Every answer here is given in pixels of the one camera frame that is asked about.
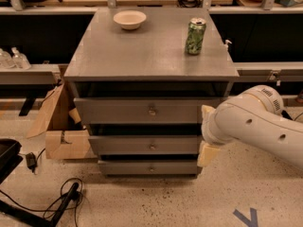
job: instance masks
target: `black chair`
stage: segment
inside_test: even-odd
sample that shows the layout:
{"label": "black chair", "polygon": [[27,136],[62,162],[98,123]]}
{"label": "black chair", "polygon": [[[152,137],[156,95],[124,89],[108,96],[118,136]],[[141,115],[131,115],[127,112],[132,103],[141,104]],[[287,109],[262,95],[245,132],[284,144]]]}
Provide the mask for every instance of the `black chair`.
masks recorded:
{"label": "black chair", "polygon": [[[18,155],[20,147],[21,145],[18,141],[12,139],[0,139],[0,184],[8,177],[12,170],[22,162],[23,158]],[[64,194],[62,203],[51,220],[37,217],[23,209],[8,205],[3,201],[0,201],[0,212],[10,215],[30,226],[54,227],[59,222],[68,203],[71,200],[75,201],[80,196],[80,193],[77,191],[78,187],[78,183],[73,183],[69,191]]]}

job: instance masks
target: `can top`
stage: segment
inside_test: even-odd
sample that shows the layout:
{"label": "can top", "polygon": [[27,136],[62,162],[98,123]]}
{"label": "can top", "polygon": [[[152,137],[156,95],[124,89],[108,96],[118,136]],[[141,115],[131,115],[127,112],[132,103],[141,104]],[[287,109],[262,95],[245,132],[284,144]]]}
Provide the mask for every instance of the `can top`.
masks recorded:
{"label": "can top", "polygon": [[206,20],[203,18],[192,18],[190,22],[194,25],[201,26],[206,24]]}

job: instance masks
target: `cardboard box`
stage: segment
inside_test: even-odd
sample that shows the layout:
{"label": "cardboard box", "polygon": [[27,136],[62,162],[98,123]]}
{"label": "cardboard box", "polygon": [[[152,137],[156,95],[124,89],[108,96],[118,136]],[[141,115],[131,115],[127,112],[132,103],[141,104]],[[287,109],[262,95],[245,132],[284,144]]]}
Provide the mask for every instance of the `cardboard box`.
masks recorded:
{"label": "cardboard box", "polygon": [[88,131],[69,130],[69,97],[64,84],[49,91],[27,138],[44,132],[47,159],[97,158],[88,141]]}

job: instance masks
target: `green can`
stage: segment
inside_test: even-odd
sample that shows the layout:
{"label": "green can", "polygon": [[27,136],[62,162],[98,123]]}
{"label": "green can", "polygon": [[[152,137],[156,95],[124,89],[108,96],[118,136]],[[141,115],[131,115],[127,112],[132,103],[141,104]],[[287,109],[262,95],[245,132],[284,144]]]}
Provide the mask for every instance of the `green can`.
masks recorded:
{"label": "green can", "polygon": [[202,41],[206,30],[206,20],[192,18],[188,24],[186,52],[190,55],[198,55],[202,49]]}

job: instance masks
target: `concrete floor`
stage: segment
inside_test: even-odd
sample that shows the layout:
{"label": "concrete floor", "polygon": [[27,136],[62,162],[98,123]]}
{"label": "concrete floor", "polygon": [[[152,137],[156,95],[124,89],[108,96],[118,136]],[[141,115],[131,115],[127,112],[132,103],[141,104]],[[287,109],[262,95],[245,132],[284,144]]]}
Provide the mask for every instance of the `concrete floor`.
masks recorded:
{"label": "concrete floor", "polygon": [[[289,112],[296,116],[303,108]],[[37,111],[26,117],[18,113],[0,109],[0,137],[20,141],[21,153],[37,156],[45,135],[25,138]],[[79,227],[303,226],[303,171],[240,142],[224,147],[197,179],[105,178],[95,159],[47,160],[43,153],[36,174],[24,160],[1,190],[26,207],[45,209],[74,177],[84,181]],[[0,199],[10,202],[2,195]],[[251,217],[254,210],[257,217]],[[26,225],[0,214],[0,226]],[[66,211],[58,226],[75,226],[74,211]]]}

